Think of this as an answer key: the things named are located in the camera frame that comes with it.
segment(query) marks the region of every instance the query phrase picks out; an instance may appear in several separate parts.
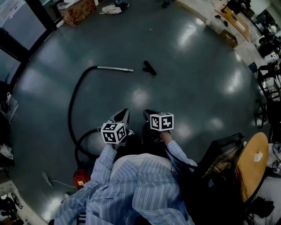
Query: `paper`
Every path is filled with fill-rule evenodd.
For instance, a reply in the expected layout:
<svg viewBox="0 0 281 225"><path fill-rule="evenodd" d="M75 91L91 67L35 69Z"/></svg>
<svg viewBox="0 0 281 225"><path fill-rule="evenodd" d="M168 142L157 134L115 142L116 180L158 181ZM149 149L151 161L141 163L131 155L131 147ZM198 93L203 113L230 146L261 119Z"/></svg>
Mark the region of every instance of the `paper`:
<svg viewBox="0 0 281 225"><path fill-rule="evenodd" d="M259 151L259 153L255 154L254 162L259 162L263 157L263 154Z"/></svg>
<svg viewBox="0 0 281 225"><path fill-rule="evenodd" d="M235 22L236 26L241 30L241 31L245 31L245 27L243 27L243 25L241 23L239 23L238 21Z"/></svg>

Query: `cable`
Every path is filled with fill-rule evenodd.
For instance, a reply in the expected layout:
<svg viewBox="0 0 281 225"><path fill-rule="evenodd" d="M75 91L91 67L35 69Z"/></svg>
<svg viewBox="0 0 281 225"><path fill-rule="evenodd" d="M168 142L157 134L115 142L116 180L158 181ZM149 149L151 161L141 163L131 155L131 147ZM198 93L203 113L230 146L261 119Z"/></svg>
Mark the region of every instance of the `cable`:
<svg viewBox="0 0 281 225"><path fill-rule="evenodd" d="M46 180L46 183L52 188L53 185L52 185L51 181L49 180L48 175L47 175L46 172L42 171L42 177ZM68 186L68 187L70 187L70 188L76 188L75 186L69 186L69 185L67 185L67 184L65 184L65 183L62 183L62 182L60 182L60 181L52 181L52 182L59 182L59 183L65 185L65 186Z"/></svg>
<svg viewBox="0 0 281 225"><path fill-rule="evenodd" d="M97 127L97 131L99 134L101 134L101 127Z"/></svg>
<svg viewBox="0 0 281 225"><path fill-rule="evenodd" d="M69 185L67 185L67 184L65 184L65 183L62 183L62 182L60 182L60 181L54 181L54 182L59 182L59 183L65 185L65 186L68 186L68 187L70 187L70 188L76 188L75 186L69 186Z"/></svg>
<svg viewBox="0 0 281 225"><path fill-rule="evenodd" d="M167 151L176 161L178 161L180 164L185 165L185 166L187 166L187 167L189 167L189 168L191 168L191 169L196 169L196 168L197 168L197 166L193 166L193 165L187 164L187 163L181 161L180 159L176 158L176 157L168 150L168 148L166 148L166 151Z"/></svg>
<svg viewBox="0 0 281 225"><path fill-rule="evenodd" d="M68 123L68 130L69 130L69 133L70 133L70 136L71 136L71 139L72 141L74 142L77 150L80 150L84 155L90 157L90 158L94 158L96 159L98 156L97 155L93 155L87 151L85 151L85 149L80 146L80 144L78 144L76 138L75 138L75 135L74 135L74 132L73 132L73 128L72 128L72 108L73 108L73 104L74 104L74 100L75 100L75 97L76 97L76 94L77 94L77 91L79 89L79 86L81 84L81 82L83 81L83 79L85 78L85 76L88 74L89 71L93 70L93 69L109 69L109 70L117 70L117 71L123 71L123 72L133 72L132 69L126 69L126 68L117 68L117 67L108 67L108 66L99 66L99 65L95 65L95 66L92 66L92 67L89 67L88 69L86 69L81 77L79 78L77 84L75 85L75 88L74 88L74 91L73 91L73 94L72 94L72 97L71 97L71 100L70 100L70 103L69 103L69 108L68 108L68 118L67 118L67 123Z"/></svg>
<svg viewBox="0 0 281 225"><path fill-rule="evenodd" d="M13 197L13 192L11 193L11 196L12 196L12 199L13 199L13 201L14 201L14 204L16 205L16 206L18 206L19 207L19 209L22 209L23 208L23 206L21 206L18 202L17 202L17 196L15 195L15 197Z"/></svg>
<svg viewBox="0 0 281 225"><path fill-rule="evenodd" d="M276 158L278 158L279 162L281 162L281 160L279 159L279 157L275 154L275 151L274 151L273 147L272 147L272 151L273 151L273 154L276 156Z"/></svg>

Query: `striped shirt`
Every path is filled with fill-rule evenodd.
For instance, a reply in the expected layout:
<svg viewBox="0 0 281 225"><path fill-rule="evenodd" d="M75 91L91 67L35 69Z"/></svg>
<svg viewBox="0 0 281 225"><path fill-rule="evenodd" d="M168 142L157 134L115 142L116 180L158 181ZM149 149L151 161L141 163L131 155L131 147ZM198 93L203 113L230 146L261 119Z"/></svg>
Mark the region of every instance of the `striped shirt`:
<svg viewBox="0 0 281 225"><path fill-rule="evenodd" d="M167 148L178 159L197 165L175 141ZM116 153L111 145L105 146L91 180L60 205L55 225L72 224L82 212L86 212L86 225L133 225L140 216L154 225L194 224L171 169L149 157L138 169L127 160L110 179ZM169 158L176 166L175 159Z"/></svg>

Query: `desk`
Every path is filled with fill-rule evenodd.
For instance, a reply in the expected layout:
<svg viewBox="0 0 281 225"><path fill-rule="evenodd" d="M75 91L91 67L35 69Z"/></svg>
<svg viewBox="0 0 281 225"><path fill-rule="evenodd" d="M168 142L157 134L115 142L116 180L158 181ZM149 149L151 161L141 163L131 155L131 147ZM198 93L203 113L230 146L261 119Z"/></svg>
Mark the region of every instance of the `desk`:
<svg viewBox="0 0 281 225"><path fill-rule="evenodd" d="M226 7L224 10L226 11L226 13L223 13L221 10L223 9L223 5L221 4L217 4L215 11L217 13L219 13L223 18L225 18L227 20L227 22L229 22L230 24L232 24L242 35L243 37L247 40L250 41L250 32L249 32L249 27L246 23L244 23L243 20L240 19L239 16L237 16L235 13L233 13L231 11L231 9L229 7ZM236 25L236 21L238 21L244 28L245 31L242 31L237 25Z"/></svg>
<svg viewBox="0 0 281 225"><path fill-rule="evenodd" d="M230 8L228 7L225 8L225 11L227 13L221 12L221 9L223 9L223 5L217 4L216 8L214 9L214 12L207 19L206 24L209 27L211 27L214 31L216 31L218 34L220 34L224 29L230 32L232 35L236 37L238 43L237 46L239 46L244 41L250 42L251 37L250 37L249 26L238 15L232 13ZM222 20L226 20L228 22L227 27L223 24L223 21L215 18L215 16L217 15L220 15ZM237 21L245 28L244 31L240 30L240 28L236 25L236 20L231 15L235 16Z"/></svg>
<svg viewBox="0 0 281 225"><path fill-rule="evenodd" d="M254 162L255 154L259 151L263 154L263 157L259 162ZM268 140L264 133L259 132L250 138L237 162L245 186L242 192L244 202L251 197L262 181L267 160Z"/></svg>

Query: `glossy floor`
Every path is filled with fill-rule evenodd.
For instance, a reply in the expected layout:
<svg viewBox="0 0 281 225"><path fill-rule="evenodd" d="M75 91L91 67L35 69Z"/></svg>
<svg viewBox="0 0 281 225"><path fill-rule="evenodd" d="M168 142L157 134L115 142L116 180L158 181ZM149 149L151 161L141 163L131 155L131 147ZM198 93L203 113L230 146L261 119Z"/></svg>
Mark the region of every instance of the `glossy floor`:
<svg viewBox="0 0 281 225"><path fill-rule="evenodd" d="M96 12L77 28L63 25L32 57L20 77L19 108L11 124L16 166L11 170L19 193L45 220L52 218L73 185L74 144L68 104L81 73L92 65L134 69L133 73L93 71L81 85L73 109L77 137L100 126L116 111L130 109L129 129L141 135L144 109L173 113L173 136L187 156L199 161L212 140L254 125L256 80L239 55L202 21L160 0L131 0L120 15ZM142 70L148 60L157 76ZM86 145L97 153L100 136Z"/></svg>

